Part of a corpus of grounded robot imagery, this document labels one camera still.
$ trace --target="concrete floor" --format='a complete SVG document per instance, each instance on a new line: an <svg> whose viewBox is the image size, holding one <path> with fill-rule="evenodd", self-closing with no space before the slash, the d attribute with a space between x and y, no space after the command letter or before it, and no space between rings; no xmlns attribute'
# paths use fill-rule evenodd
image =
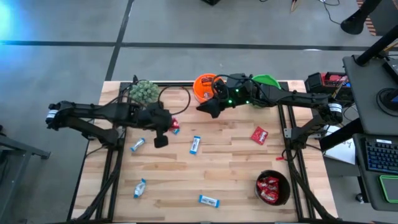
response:
<svg viewBox="0 0 398 224"><path fill-rule="evenodd" d="M3 0L0 40L115 42L127 2ZM345 34L328 20L317 0L302 0L294 13L290 13L290 3L221 0L210 7L199 0L135 0L123 41L370 46L378 39L366 28L360 35ZM329 7L339 22L357 8L355 0ZM12 207L11 223L67 218L87 141L73 130L46 129L47 107L61 100L96 103L113 50L0 45L0 123L9 137L52 152L47 161L33 158L30 162ZM193 80L206 72L306 79L318 71L341 72L341 59L359 53L123 47L111 79L131 80L135 74L149 80ZM330 181L340 218L393 222L393 213L377 212L354 201L358 183L351 177L331 177Z"/></svg>

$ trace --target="white paper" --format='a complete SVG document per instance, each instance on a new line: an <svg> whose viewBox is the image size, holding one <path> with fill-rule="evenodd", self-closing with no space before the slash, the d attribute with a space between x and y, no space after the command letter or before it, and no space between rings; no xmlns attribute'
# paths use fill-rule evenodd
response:
<svg viewBox="0 0 398 224"><path fill-rule="evenodd" d="M326 135L329 135L339 129L340 128L337 126L330 126ZM353 139L349 139L327 150L325 156L355 165L355 145Z"/></svg>

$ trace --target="black floor stripe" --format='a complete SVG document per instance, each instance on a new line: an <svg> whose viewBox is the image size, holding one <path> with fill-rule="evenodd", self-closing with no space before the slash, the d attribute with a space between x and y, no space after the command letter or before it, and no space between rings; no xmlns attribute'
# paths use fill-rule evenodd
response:
<svg viewBox="0 0 398 224"><path fill-rule="evenodd" d="M339 51L365 51L365 46L319 46L319 45L266 45L266 44L183 44L183 43L122 43L121 47L137 48L174 48L174 49L256 49L256 50L339 50Z"/></svg>
<svg viewBox="0 0 398 224"><path fill-rule="evenodd" d="M116 43L115 42L80 42L80 41L0 40L0 45L114 47Z"/></svg>
<svg viewBox="0 0 398 224"><path fill-rule="evenodd" d="M120 26L118 39L116 40L116 45L113 49L111 61L109 63L108 71L106 71L105 81L111 81L113 76L113 71L116 66L116 61L118 60L120 47L123 41L124 33L126 32L127 23L129 22L130 12L132 8L132 3L134 0L129 0L127 3L126 12L124 12L122 25Z"/></svg>

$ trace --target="wooden table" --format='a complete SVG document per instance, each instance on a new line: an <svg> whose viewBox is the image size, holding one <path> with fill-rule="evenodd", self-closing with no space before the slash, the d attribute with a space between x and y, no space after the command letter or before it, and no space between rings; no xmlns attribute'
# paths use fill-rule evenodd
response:
<svg viewBox="0 0 398 224"><path fill-rule="evenodd" d="M301 80L288 83L290 90L305 91ZM103 105L116 97L119 86L120 82L105 82L99 103ZM187 93L171 88L164 92L162 101L173 113L186 105ZM176 115L181 131L177 135L166 134L169 137L166 147L154 147L155 132L127 129L114 222L297 221L293 193L283 206L267 205L254 194L256 179L263 170L277 170L290 181L287 162L275 160L284 149L277 107L259 109L244 105L227 109L219 118L212 119L209 114L197 111L196 106L198 102L192 97L188 110ZM294 108L294 113L297 126L312 118L310 109ZM96 120L95 124L111 127L102 120ZM250 140L257 126L269 132L263 146ZM194 135L201 136L195 156L189 153ZM142 137L146 143L131 152L129 148ZM318 146L315 140L308 143ZM88 152L99 146L99 142L91 142ZM321 204L337 217L321 152L307 148L303 150L303 157L310 188ZM105 158L104 149L85 160L72 218L81 215L98 193ZM146 179L147 187L140 198L133 198L141 178ZM220 199L220 207L198 203L200 194ZM300 198L308 217L301 189Z"/></svg>

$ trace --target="keyboard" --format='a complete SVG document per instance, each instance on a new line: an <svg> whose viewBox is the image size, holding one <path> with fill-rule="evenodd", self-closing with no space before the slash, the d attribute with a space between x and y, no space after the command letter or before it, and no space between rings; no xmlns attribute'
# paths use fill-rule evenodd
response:
<svg viewBox="0 0 398 224"><path fill-rule="evenodd" d="M398 174L398 144L367 139L365 146L368 170Z"/></svg>

